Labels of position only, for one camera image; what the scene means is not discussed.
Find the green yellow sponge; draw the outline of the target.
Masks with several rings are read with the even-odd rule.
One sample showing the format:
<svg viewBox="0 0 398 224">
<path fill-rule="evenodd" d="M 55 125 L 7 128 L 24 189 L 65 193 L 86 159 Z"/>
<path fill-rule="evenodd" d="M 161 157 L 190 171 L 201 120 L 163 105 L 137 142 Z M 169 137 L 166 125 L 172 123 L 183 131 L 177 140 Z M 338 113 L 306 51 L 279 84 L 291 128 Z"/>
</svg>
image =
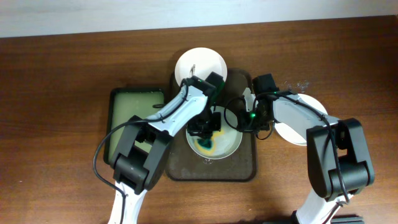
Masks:
<svg viewBox="0 0 398 224">
<path fill-rule="evenodd" d="M 225 131 L 223 129 L 221 131 L 215 131 L 209 139 L 198 138 L 197 140 L 194 140 L 194 146 L 202 154 L 212 156 L 216 152 L 217 140 L 219 140 L 224 134 Z"/>
</svg>

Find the white plate bottom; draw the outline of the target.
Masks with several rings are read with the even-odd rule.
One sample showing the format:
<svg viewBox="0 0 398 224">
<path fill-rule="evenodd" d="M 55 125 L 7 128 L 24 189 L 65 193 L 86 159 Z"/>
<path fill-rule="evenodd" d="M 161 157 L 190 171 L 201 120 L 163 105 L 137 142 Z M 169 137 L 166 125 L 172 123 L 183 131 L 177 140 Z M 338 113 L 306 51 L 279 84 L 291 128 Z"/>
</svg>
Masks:
<svg viewBox="0 0 398 224">
<path fill-rule="evenodd" d="M 215 131 L 210 142 L 205 144 L 202 138 L 192 136 L 186 131 L 187 142 L 192 150 L 206 159 L 224 159 L 232 155 L 239 147 L 243 134 L 231 128 L 224 118 L 224 107 L 215 106 L 215 111 L 221 113 L 221 129 Z"/>
</svg>

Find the white plate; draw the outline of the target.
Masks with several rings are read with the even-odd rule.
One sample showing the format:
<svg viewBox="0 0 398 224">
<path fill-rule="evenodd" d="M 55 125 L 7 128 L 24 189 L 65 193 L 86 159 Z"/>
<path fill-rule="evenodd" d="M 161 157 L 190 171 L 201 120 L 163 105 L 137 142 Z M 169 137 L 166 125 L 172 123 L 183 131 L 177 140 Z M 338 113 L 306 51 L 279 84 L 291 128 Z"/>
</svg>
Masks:
<svg viewBox="0 0 398 224">
<path fill-rule="evenodd" d="M 196 76 L 205 80 L 211 72 L 223 77 L 225 82 L 228 76 L 228 69 L 224 58 L 216 51 L 197 47 L 183 53 L 177 60 L 174 77 L 178 85 L 184 78 Z"/>
<path fill-rule="evenodd" d="M 243 134 L 231 128 L 224 118 L 224 107 L 215 106 L 215 111 L 221 113 L 221 129 L 215 131 L 210 142 L 205 144 L 202 138 L 192 136 L 186 131 L 187 142 L 192 150 L 206 159 L 224 159 L 232 155 L 239 147 Z"/>
<path fill-rule="evenodd" d="M 298 96 L 301 98 L 301 100 L 308 105 L 314 107 L 315 109 L 321 111 L 322 113 L 328 114 L 327 110 L 325 107 L 314 97 L 299 93 Z M 304 140 L 303 137 L 301 137 L 297 132 L 295 132 L 292 128 L 287 126 L 284 123 L 276 123 L 274 126 L 275 130 L 277 133 L 286 141 L 289 143 L 298 145 L 298 146 L 306 146 L 307 142 Z"/>
</svg>

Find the white plate top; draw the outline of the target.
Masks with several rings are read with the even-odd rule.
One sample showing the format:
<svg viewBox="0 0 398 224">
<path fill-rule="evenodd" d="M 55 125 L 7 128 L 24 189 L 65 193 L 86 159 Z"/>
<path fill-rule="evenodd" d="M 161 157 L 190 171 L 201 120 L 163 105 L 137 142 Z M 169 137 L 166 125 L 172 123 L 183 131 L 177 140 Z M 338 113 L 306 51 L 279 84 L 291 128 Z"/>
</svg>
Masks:
<svg viewBox="0 0 398 224">
<path fill-rule="evenodd" d="M 223 77 L 225 82 L 228 76 L 228 69 L 224 58 L 216 51 L 197 47 L 183 53 L 177 60 L 174 77 L 178 85 L 184 78 L 196 76 L 205 80 L 211 72 Z"/>
</svg>

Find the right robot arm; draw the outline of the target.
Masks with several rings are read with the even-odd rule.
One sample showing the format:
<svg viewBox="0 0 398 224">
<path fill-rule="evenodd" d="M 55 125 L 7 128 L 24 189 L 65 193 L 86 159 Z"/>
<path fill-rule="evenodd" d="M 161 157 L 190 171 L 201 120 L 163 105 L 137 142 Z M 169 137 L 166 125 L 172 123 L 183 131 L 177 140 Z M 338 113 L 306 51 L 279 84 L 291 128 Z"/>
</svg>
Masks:
<svg viewBox="0 0 398 224">
<path fill-rule="evenodd" d="M 357 215 L 336 216 L 375 179 L 363 127 L 357 119 L 339 119 L 322 112 L 298 93 L 280 90 L 270 74 L 255 78 L 238 100 L 245 104 L 238 116 L 238 131 L 273 132 L 275 125 L 282 123 L 306 142 L 312 189 L 286 223 L 364 223 Z"/>
</svg>

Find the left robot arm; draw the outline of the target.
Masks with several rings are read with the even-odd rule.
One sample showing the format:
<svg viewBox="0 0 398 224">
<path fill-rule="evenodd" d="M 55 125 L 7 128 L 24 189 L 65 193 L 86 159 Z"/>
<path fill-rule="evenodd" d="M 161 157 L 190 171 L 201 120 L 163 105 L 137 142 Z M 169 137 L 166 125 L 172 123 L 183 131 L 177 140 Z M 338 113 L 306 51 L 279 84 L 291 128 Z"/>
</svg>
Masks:
<svg viewBox="0 0 398 224">
<path fill-rule="evenodd" d="M 108 157 L 116 191 L 110 223 L 137 222 L 145 194 L 159 181 L 181 129 L 204 140 L 221 129 L 221 115 L 212 107 L 223 87 L 223 77 L 215 72 L 205 79 L 184 78 L 180 92 L 161 110 L 145 119 L 134 115 L 110 131 L 122 131 Z"/>
</svg>

